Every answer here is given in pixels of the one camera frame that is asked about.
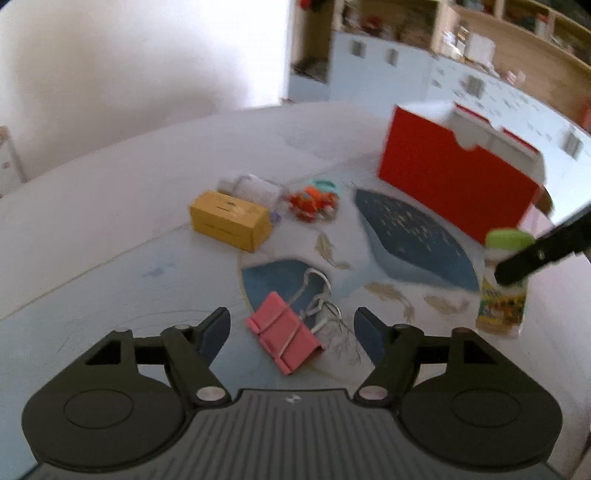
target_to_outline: white wall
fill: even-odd
[[[275,104],[290,3],[12,0],[0,10],[0,125],[35,177],[154,128]]]

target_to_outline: table surface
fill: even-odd
[[[240,325],[249,315],[239,281],[228,283],[214,273],[236,271],[240,255],[187,225],[194,197],[214,188],[228,169],[291,183],[342,164],[376,161],[387,127],[341,104],[219,115],[105,148],[4,198],[0,478],[16,478],[34,464],[20,428],[28,398],[114,327],[147,336],[178,323],[196,325],[219,306],[221,290]],[[525,226],[539,232],[551,225],[532,212]],[[578,461],[591,420],[588,291],[586,259],[550,266],[531,279],[522,336],[487,338],[559,401],[563,431],[550,464],[564,475]],[[370,368],[361,362],[338,375],[320,365],[283,378],[255,342],[241,341],[236,325],[212,364],[232,392],[352,390]],[[156,367],[142,372],[164,378]]]

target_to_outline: pink binder clip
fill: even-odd
[[[324,280],[327,292],[314,296],[308,307],[297,315],[291,309],[291,305],[304,293],[312,273]],[[314,334],[326,325],[328,318],[316,324],[312,330],[303,320],[318,313],[324,306],[329,307],[335,316],[341,318],[339,308],[327,301],[331,292],[328,278],[322,272],[309,268],[304,273],[304,283],[288,302],[273,291],[252,317],[246,319],[246,325],[257,335],[259,343],[273,357],[283,374],[292,374],[312,354],[324,349]]]

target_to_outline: orange toy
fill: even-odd
[[[288,202],[296,217],[314,222],[319,214],[331,218],[339,205],[339,197],[336,193],[323,193],[316,187],[307,186],[303,192],[291,195]]]

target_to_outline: yellow cardboard box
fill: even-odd
[[[268,209],[219,192],[203,193],[189,211],[196,232],[249,252],[254,252],[273,230]]]

